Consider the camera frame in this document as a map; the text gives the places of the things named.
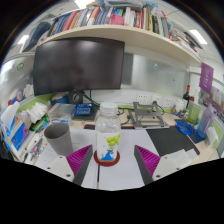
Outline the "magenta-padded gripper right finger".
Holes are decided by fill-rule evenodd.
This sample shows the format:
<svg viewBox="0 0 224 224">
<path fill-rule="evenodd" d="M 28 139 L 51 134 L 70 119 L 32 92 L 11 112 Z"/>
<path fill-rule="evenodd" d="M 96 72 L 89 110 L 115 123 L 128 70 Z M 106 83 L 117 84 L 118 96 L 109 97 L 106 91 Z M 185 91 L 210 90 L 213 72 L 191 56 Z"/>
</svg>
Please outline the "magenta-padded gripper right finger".
<svg viewBox="0 0 224 224">
<path fill-rule="evenodd" d="M 180 170 L 167 155 L 159 157 L 138 145 L 134 146 L 134 156 L 145 185 Z"/>
</svg>

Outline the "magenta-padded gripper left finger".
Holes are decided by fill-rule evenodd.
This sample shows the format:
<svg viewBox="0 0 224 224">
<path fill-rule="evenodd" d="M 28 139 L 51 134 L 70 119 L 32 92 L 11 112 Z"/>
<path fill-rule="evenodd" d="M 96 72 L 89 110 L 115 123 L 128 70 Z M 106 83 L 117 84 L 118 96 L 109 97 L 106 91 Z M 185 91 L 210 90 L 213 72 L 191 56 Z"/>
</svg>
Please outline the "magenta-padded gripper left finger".
<svg viewBox="0 0 224 224">
<path fill-rule="evenodd" d="M 56 176 L 81 186 L 92 155 L 92 146 L 88 145 L 67 157 L 59 155 L 46 167 L 46 170 Z"/>
</svg>

